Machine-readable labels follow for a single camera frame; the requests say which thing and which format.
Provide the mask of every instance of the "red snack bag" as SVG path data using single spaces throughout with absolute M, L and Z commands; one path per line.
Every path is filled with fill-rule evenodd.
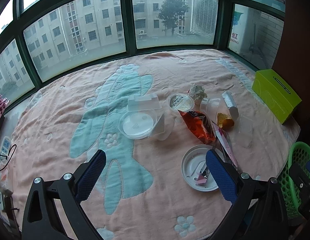
M 202 112 L 189 111 L 178 112 L 184 119 L 188 129 L 202 141 L 204 144 L 210 144 L 215 141 L 215 134 L 211 126 L 211 120 Z

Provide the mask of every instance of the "plastic lid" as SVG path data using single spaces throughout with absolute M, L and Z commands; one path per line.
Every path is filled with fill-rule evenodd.
M 157 114 L 154 110 L 132 111 L 119 119 L 118 128 L 125 137 L 136 140 L 147 137 L 156 122 Z
M 183 112 L 191 111 L 194 108 L 194 100 L 186 94 L 174 93 L 167 98 L 170 110 L 179 115 L 178 110 Z

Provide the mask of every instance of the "bed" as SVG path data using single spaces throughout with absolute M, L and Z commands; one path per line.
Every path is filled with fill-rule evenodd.
M 293 118 L 281 125 L 252 91 L 254 73 L 217 50 L 184 50 L 141 55 L 98 64 L 68 74 L 33 95 L 12 134 L 17 149 L 13 170 L 14 207 L 20 230 L 33 180 L 59 179 L 106 152 L 107 163 L 88 200 L 81 203 L 105 240 L 204 239 L 231 204 L 217 189 L 199 192 L 181 175 L 184 153 L 201 142 L 169 112 L 165 140 L 131 140 L 117 128 L 131 94 L 156 93 L 162 104 L 192 83 L 208 94 L 230 90 L 239 113 L 254 122 L 249 148 L 229 133 L 240 168 L 252 178 L 277 177 L 300 128 Z M 76 239 L 61 204 L 68 236 Z

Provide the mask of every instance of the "silver screw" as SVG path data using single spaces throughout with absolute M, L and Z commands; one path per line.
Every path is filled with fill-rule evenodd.
M 63 176 L 63 178 L 66 179 L 66 180 L 70 179 L 71 177 L 72 177 L 72 174 L 70 174 L 70 173 L 66 173 L 66 174 Z
M 36 178 L 36 179 L 34 179 L 34 183 L 40 183 L 40 181 L 41 181 L 41 178 L 40 177 L 38 177 L 38 178 Z
M 271 183 L 276 184 L 277 183 L 277 179 L 276 178 L 271 178 Z
M 241 175 L 240 175 L 243 179 L 248 179 L 249 178 L 249 175 L 245 172 L 243 172 Z

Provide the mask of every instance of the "yellow tissue box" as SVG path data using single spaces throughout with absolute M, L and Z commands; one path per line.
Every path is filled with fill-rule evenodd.
M 256 72 L 253 91 L 283 124 L 302 101 L 296 92 L 274 70 Z

